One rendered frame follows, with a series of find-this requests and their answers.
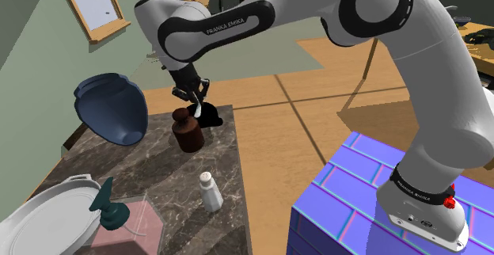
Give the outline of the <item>white oval tray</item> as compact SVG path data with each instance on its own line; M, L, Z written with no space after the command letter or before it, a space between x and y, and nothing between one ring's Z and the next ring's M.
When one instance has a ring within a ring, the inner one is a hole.
M100 189L79 174L37 194L0 222L0 255L74 255L99 226Z

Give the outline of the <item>wooden framed window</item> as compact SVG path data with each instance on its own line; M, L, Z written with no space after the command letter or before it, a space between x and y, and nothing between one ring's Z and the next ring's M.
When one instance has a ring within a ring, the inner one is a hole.
M67 0L90 44L99 44L131 24L117 0Z

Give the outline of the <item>brown round bottle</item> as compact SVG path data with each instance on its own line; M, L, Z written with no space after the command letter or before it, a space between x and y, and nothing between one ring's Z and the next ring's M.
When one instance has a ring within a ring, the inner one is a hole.
M172 131L183 152L194 153L200 150L205 141L197 119L189 114L187 108L176 109L172 117Z

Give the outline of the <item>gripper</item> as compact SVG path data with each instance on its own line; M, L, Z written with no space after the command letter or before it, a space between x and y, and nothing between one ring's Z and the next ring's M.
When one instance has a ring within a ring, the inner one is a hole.
M207 96L210 86L210 80L200 78L192 63L187 64L179 70L170 70L169 74L175 81L172 89L172 95L183 101L194 102L194 94L198 102L203 102Z

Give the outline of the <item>dark blue vase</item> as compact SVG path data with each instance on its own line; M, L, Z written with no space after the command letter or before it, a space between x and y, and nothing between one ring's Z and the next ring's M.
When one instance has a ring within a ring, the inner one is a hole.
M148 109L141 89L117 73L87 78L74 91L78 118L110 143L130 146L140 142L148 128Z

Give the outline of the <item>purple brick-patterned robot stand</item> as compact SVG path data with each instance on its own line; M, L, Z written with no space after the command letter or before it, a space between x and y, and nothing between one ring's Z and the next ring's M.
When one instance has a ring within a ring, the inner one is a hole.
M287 255L494 255L494 189L456 179L456 204L469 225L454 253L393 225L376 190L404 153L352 132L291 209Z

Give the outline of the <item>black rounded object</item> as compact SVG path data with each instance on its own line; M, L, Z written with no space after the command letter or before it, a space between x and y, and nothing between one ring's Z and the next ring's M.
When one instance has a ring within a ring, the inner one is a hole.
M209 128L209 127L218 127L223 124L223 119L219 116L218 109L208 103L203 102L199 107L200 115L196 116L196 110L198 105L196 103L189 105L186 109L191 117L190 120L187 120L188 127L190 129L201 127L201 128Z

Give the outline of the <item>pink soap dispenser teal pump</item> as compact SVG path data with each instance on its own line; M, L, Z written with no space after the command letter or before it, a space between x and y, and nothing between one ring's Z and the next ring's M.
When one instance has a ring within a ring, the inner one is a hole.
M99 228L89 250L92 255L158 255L162 222L143 196L112 200L109 177L89 209L99 214Z

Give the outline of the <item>white spoon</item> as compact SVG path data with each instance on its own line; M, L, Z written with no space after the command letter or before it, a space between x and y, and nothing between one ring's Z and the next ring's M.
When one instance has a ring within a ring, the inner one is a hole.
M196 100L196 110L194 113L194 117L199 118L201 116L201 112L202 112L202 102L195 92L192 93L192 96Z

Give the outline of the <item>white salt shaker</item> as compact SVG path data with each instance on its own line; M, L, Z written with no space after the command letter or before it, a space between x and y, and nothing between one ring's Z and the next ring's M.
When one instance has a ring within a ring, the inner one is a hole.
M210 172L200 174L199 190L206 211L215 212L222 207L222 195Z

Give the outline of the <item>wooden table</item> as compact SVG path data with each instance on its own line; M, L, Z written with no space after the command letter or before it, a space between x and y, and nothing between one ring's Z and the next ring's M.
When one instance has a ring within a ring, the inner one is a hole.
M452 16L484 88L494 92L494 26L473 23L470 17Z

